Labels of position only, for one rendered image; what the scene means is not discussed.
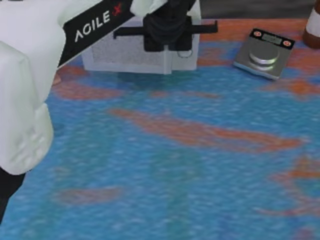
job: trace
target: scale button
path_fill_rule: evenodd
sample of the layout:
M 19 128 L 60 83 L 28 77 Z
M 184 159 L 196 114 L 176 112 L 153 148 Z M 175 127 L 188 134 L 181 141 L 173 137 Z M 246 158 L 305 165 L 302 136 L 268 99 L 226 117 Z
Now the scale button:
M 283 41 L 283 45 L 285 45 L 286 47 L 290 47 L 291 46 L 291 42 L 290 41 Z
M 272 65 L 277 61 L 279 51 L 272 43 L 258 41 L 250 47 L 249 56 L 257 64 Z
M 256 37 L 261 37 L 262 33 L 260 31 L 254 31 L 253 35 L 255 35 Z

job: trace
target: red x logo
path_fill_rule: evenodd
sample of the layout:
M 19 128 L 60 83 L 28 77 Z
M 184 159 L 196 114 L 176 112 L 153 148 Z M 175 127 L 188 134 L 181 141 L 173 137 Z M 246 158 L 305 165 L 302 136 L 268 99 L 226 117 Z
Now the red x logo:
M 112 15 L 113 16 L 118 16 L 118 14 L 122 13 L 122 9 L 121 8 L 122 8 L 122 3 L 119 2 L 117 6 L 114 6 Z

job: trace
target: white label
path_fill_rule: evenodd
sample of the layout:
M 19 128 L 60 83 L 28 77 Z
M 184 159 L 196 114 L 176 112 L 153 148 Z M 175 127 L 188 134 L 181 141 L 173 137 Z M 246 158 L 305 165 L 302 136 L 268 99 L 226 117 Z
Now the white label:
M 320 14 L 315 9 L 312 10 L 306 25 L 306 31 L 313 36 L 320 37 Z

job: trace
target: dark background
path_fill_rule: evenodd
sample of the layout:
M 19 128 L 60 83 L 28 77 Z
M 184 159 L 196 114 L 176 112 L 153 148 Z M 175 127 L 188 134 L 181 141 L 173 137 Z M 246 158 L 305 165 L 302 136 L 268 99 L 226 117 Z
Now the dark background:
M 316 0 L 200 0 L 203 18 L 308 18 Z

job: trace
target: kitchen scale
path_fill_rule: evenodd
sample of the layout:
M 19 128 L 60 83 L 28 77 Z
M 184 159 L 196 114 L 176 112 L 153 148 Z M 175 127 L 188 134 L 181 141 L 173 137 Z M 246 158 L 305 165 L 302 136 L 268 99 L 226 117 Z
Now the kitchen scale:
M 252 74 L 278 80 L 294 45 L 294 40 L 254 28 L 233 65 Z

